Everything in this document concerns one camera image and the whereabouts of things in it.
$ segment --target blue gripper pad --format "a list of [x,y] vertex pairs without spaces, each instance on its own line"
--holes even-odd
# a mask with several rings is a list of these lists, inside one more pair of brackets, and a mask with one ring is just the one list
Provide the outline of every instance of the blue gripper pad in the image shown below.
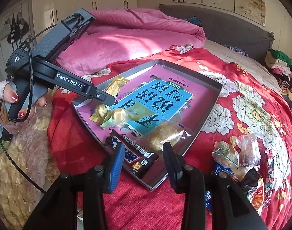
[[114,159],[114,164],[111,168],[110,183],[108,186],[111,193],[117,187],[124,158],[125,158],[125,145],[123,143],[118,143],[116,145],[113,158],[112,158],[112,160]]

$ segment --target candy wrapper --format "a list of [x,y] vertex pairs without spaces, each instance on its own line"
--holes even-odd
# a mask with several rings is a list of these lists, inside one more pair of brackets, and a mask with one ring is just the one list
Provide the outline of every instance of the candy wrapper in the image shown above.
[[109,111],[100,127],[122,128],[129,121],[138,121],[154,114],[152,110],[149,110],[142,103],[137,101],[133,106],[128,108],[118,108]]
[[161,154],[165,142],[170,142],[173,147],[179,141],[192,137],[192,133],[190,132],[189,129],[183,126],[168,121],[162,121],[146,135],[137,139],[136,143],[148,150]]
[[[235,182],[238,183],[240,182],[238,178],[236,178],[236,176],[234,175],[234,173],[232,172],[231,169],[229,168],[224,168],[222,165],[215,163],[215,167],[214,170],[212,171],[213,175],[217,175],[220,172],[225,172],[227,175],[230,176],[230,178]],[[210,191],[205,191],[205,206],[206,208],[211,211],[211,204],[212,204],[212,200],[211,200],[211,193]]]
[[255,169],[251,169],[238,185],[257,213],[261,215],[264,200],[262,176]]
[[111,138],[106,140],[106,144],[112,145],[114,148],[119,142],[125,145],[124,160],[129,165],[130,171],[140,179],[143,178],[144,174],[154,164],[155,160],[159,158],[156,153],[148,152],[133,142],[125,134],[120,135],[114,129],[110,133],[110,136]]
[[224,141],[215,144],[212,152],[213,159],[225,168],[236,168],[239,166],[239,154],[235,148]]
[[237,137],[236,143],[240,148],[239,167],[232,168],[237,178],[242,180],[246,173],[253,167],[260,166],[260,151],[255,134],[242,135]]
[[[104,91],[116,97],[119,92],[119,89],[128,82],[129,80],[125,79],[124,77],[116,76]],[[106,105],[98,104],[89,119],[94,122],[102,124],[108,111],[109,109]]]

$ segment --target pink blanket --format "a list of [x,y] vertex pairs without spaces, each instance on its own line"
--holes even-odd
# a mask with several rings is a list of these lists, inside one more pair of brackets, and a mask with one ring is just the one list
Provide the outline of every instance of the pink blanket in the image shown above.
[[205,44],[203,29],[154,9],[91,10],[97,19],[56,59],[76,75],[93,74],[107,64],[143,58],[171,45]]

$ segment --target hanging bag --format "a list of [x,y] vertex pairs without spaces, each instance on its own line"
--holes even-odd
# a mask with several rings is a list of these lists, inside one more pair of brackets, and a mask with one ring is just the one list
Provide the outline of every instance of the hanging bag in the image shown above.
[[10,34],[7,37],[7,41],[9,44],[13,44],[17,42],[21,38],[21,32],[19,30],[18,25],[15,21],[15,15],[13,15],[11,27],[10,27]]
[[23,25],[22,29],[20,30],[21,32],[21,38],[23,36],[25,36],[27,34],[27,32],[29,32],[30,27],[29,24],[26,22],[26,20],[24,20],[24,18],[22,17],[22,13],[19,11],[17,17],[19,18],[18,24]]
[[5,39],[11,32],[11,27],[10,27],[10,18],[7,18],[5,23],[4,23],[4,27],[0,32],[0,40]]

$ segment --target hand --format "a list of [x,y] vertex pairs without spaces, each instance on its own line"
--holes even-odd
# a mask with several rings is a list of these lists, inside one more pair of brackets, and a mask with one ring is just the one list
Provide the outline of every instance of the hand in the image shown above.
[[[19,97],[14,91],[13,87],[9,84],[8,81],[2,81],[0,82],[0,100],[4,99],[4,101],[8,103],[16,103],[19,101]],[[46,99],[44,97],[40,97],[35,105],[38,105],[40,107],[45,106],[47,103]],[[27,112],[27,109],[21,109],[18,114],[18,118],[22,119],[25,117]],[[30,110],[30,114],[28,116],[28,119],[22,123],[17,123],[19,126],[25,126],[28,124],[29,119],[32,118],[35,115],[36,107],[32,106]]]

